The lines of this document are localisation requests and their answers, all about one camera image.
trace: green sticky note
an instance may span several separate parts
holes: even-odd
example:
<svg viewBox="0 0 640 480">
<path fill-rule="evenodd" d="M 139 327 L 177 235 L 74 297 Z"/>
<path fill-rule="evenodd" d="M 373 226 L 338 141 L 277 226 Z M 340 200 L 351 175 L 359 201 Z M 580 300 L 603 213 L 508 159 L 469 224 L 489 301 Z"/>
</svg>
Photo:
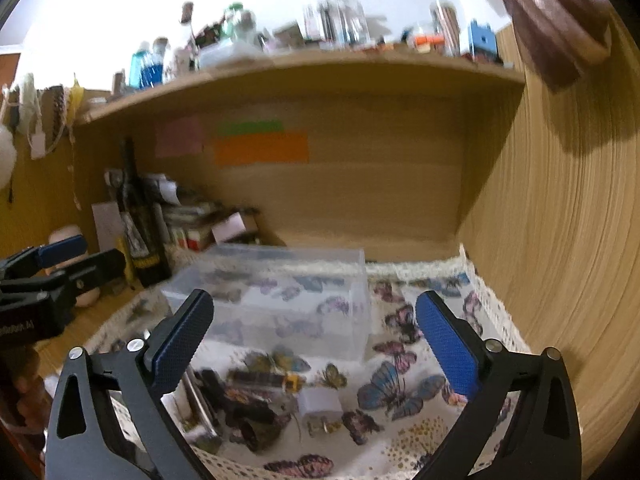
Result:
<svg viewBox="0 0 640 480">
<path fill-rule="evenodd" d="M 222 136 L 246 135 L 246 134 L 266 134 L 283 132 L 282 121 L 274 119 L 272 121 L 245 121 L 242 123 L 225 123 L 220 127 Z"/>
</svg>

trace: orange sticky note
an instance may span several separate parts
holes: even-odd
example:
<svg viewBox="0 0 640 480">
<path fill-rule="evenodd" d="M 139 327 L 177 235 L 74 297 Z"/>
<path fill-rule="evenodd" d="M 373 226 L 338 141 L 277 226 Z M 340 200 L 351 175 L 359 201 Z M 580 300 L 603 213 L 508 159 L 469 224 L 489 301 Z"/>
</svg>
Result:
<svg viewBox="0 0 640 480">
<path fill-rule="evenodd" d="M 244 166 L 258 162 L 309 162 L 309 145 L 305 132 L 270 132 L 214 140 L 217 166 Z"/>
</svg>

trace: wooden desk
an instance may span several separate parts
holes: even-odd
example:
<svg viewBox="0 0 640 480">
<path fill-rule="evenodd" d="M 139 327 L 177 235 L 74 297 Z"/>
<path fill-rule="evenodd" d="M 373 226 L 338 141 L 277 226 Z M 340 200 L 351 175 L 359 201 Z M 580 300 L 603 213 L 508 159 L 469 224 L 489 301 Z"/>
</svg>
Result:
<svg viewBox="0 0 640 480">
<path fill-rule="evenodd" d="M 75 308 L 76 318 L 61 335 L 36 345 L 40 355 L 40 376 L 46 377 L 61 368 L 71 348 L 82 346 L 105 321 L 142 290 L 144 289 L 140 284 L 136 285 L 135 290 L 127 286 L 117 296 L 104 295 L 93 306 Z"/>
</svg>

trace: white plush ball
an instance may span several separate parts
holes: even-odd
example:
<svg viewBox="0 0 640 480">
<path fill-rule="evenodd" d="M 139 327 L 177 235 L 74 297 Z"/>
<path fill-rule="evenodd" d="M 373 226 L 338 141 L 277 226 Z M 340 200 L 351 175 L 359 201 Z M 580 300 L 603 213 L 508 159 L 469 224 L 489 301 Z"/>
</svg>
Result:
<svg viewBox="0 0 640 480">
<path fill-rule="evenodd" d="M 0 189 L 9 184 L 17 157 L 11 132 L 0 125 Z"/>
</svg>

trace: butterfly print tablecloth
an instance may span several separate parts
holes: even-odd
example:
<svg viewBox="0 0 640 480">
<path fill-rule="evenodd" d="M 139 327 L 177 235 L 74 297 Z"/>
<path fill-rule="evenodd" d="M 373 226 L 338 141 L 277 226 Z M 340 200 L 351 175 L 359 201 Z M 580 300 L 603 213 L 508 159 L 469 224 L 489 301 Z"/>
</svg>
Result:
<svg viewBox="0 0 640 480">
<path fill-rule="evenodd" d="M 413 305 L 424 290 L 436 290 L 452 312 L 466 319 L 483 339 L 497 338 L 512 351 L 529 351 L 504 306 L 476 276 L 462 248 L 460 256 L 444 262 L 367 264 L 367 274 L 372 326 L 364 363 L 297 356 L 284 347 L 267 355 L 222 342 L 200 345 L 192 361 L 196 369 L 213 368 L 223 377 L 230 368 L 296 370 L 306 378 L 305 387 L 336 388 L 344 410 L 342 420 L 330 425 L 328 433 L 314 431 L 311 436 L 309 428 L 283 406 L 282 433 L 274 446 L 260 455 L 238 443 L 239 435 L 226 440 L 215 456 L 196 450 L 218 480 L 280 475 L 410 478 L 444 439 L 466 403 L 465 397 L 452 390 L 412 322 Z M 140 301 L 153 310 L 156 303 L 162 303 L 162 296 L 147 291 Z M 124 319 L 135 308 L 140 310 L 139 305 L 130 304 L 116 314 L 87 343 L 87 349 L 108 349 L 108 341 L 117 339 L 110 334 L 122 332 Z M 515 396 L 505 400 L 477 468 L 491 462 L 516 400 Z M 126 410 L 116 407 L 121 424 L 135 442 L 135 429 Z"/>
</svg>

